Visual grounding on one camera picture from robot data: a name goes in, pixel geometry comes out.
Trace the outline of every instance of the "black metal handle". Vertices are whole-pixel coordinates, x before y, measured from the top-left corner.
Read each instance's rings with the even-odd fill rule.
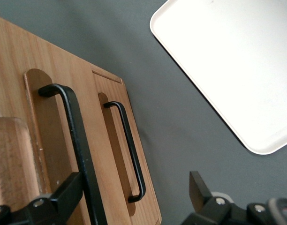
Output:
[[[139,187],[139,195],[130,196],[128,198],[128,202],[129,203],[138,202],[139,200],[142,199],[142,197],[145,194],[145,183],[144,183],[144,177],[143,177],[142,169],[140,167],[137,152],[135,149],[135,144],[133,141],[129,121],[127,118],[127,113],[126,113],[125,107],[120,102],[112,101],[112,102],[107,102],[104,104],[105,108],[110,108],[111,106],[116,106],[120,112],[122,125],[124,128],[128,148],[129,148],[131,159],[132,159],[132,164],[134,167],[134,171],[135,171],[135,175],[136,175],[136,179],[137,179],[137,183],[138,183],[138,187]]]
[[[77,97],[74,91],[60,84],[49,84],[38,90],[40,96],[52,97],[60,94],[72,138],[79,171],[82,173],[83,191],[92,225],[106,225],[106,215],[98,188],[91,152],[86,138],[84,124]]]

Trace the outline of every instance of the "white tray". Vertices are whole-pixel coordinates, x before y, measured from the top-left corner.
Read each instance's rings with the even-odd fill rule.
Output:
[[[150,27],[247,149],[287,144],[287,0],[169,0]]]

